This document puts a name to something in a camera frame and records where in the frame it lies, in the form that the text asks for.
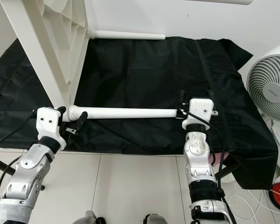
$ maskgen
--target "black cloth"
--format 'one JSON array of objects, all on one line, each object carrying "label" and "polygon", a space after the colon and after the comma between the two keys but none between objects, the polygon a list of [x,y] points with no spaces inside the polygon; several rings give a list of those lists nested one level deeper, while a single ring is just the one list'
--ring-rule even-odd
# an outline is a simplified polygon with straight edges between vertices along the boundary
[{"label": "black cloth", "polygon": [[[246,189],[267,189],[278,148],[237,72],[251,56],[228,40],[89,41],[75,105],[172,109],[179,107],[181,91],[185,102],[211,98],[219,111],[211,123],[222,133],[230,153],[226,163],[241,165],[233,172],[236,180]],[[52,106],[18,41],[0,59],[0,86],[0,137],[15,129],[32,109]],[[87,120],[66,150],[182,154],[186,133],[181,123],[170,118]],[[1,146],[28,147],[36,134],[32,120]],[[212,129],[208,142],[221,151]]]}]

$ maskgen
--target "red object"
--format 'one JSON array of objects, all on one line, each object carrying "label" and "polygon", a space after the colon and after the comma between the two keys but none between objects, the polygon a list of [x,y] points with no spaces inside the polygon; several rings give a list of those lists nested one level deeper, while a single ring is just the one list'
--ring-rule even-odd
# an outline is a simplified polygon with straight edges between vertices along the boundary
[{"label": "red object", "polygon": [[[274,184],[273,187],[272,187],[272,190],[280,193],[280,183]],[[280,209],[280,195],[275,193],[275,192],[269,191],[269,196],[270,196],[270,199],[271,199],[272,203],[278,209]]]}]

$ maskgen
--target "white plastic pipe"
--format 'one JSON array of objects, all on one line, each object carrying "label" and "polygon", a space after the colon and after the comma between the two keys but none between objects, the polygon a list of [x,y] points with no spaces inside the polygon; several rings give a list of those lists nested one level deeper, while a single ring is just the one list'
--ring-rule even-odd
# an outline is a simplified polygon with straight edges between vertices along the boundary
[{"label": "white plastic pipe", "polygon": [[143,34],[89,29],[90,39],[164,40],[164,34]]},{"label": "white plastic pipe", "polygon": [[249,5],[253,0],[191,0],[191,1],[208,1],[208,2],[219,2],[219,3],[229,3],[238,5]]},{"label": "white plastic pipe", "polygon": [[78,120],[86,111],[87,119],[124,119],[124,118],[175,118],[176,110],[172,109],[133,109],[133,108],[100,108],[79,107],[70,105],[63,115],[63,121]]}]

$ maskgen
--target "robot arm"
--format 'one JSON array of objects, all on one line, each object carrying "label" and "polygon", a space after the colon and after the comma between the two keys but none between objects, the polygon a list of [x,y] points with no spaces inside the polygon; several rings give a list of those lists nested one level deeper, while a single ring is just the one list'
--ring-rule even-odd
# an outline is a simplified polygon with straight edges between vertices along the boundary
[{"label": "robot arm", "polygon": [[[210,120],[213,111],[210,99],[192,99],[190,112],[205,121]],[[16,172],[9,181],[5,194],[0,200],[0,224],[28,224],[35,206],[42,181],[50,169],[50,164],[59,150],[66,146],[60,135],[64,131],[75,133],[75,129],[62,127],[65,108],[58,110],[40,108],[37,110],[37,144],[22,156],[16,165]],[[83,112],[77,124],[81,126],[87,118]],[[184,147],[187,160],[186,174],[192,200],[191,224],[232,224],[226,204],[221,201],[221,191],[209,164],[210,148],[206,142],[209,126],[187,116],[182,127],[188,131]]]}]

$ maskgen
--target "white fan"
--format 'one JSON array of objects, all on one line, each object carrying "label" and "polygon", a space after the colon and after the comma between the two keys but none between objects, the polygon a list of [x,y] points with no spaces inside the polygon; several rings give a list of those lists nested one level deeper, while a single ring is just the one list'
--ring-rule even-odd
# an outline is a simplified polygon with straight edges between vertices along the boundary
[{"label": "white fan", "polygon": [[267,53],[251,68],[247,87],[255,105],[272,119],[273,132],[279,148],[280,167],[280,46]]}]

